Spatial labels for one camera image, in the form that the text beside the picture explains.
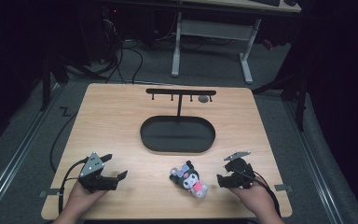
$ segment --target wooden table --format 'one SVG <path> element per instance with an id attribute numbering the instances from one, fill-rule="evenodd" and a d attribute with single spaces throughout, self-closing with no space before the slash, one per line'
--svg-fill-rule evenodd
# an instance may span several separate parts
<path id="1" fill-rule="evenodd" d="M 146 148 L 140 136 L 143 122 L 156 115 L 176 115 L 178 97 L 147 94 L 147 88 L 213 90 L 213 101 L 190 102 L 183 98 L 182 115 L 207 119 L 215 128 L 213 145 L 200 154 L 157 153 Z M 229 218 L 254 217 L 229 190 L 219 187 L 216 175 L 227 174 L 223 159 L 237 151 L 251 151 L 244 159 L 264 176 L 273 190 L 282 179 L 272 154 L 255 99 L 245 88 L 180 87 L 91 84 L 85 94 L 73 130 L 51 184 L 58 189 L 75 162 L 96 152 L 113 154 L 103 176 L 128 170 L 116 191 L 109 191 L 85 216 L 86 219 Z M 170 179 L 170 170 L 192 161 L 209 190 L 194 198 Z M 78 176 L 81 165 L 69 176 Z M 64 201 L 74 181 L 66 183 Z M 283 217 L 292 214 L 286 192 L 275 192 Z M 58 215 L 58 196 L 47 197 L 42 217 Z"/>

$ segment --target hand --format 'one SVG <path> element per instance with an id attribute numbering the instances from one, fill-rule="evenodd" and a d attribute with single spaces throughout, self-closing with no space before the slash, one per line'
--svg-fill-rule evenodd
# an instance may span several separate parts
<path id="1" fill-rule="evenodd" d="M 266 184 L 262 178 L 257 177 L 256 179 Z M 241 203 L 257 216 L 260 223 L 283 223 L 275 210 L 271 196 L 269 196 L 266 189 L 257 182 L 254 182 L 248 189 L 230 188 L 229 190 L 237 195 Z"/>
<path id="2" fill-rule="evenodd" d="M 76 223 L 107 191 L 108 190 L 98 190 L 90 193 L 76 181 L 65 207 L 53 223 Z"/>

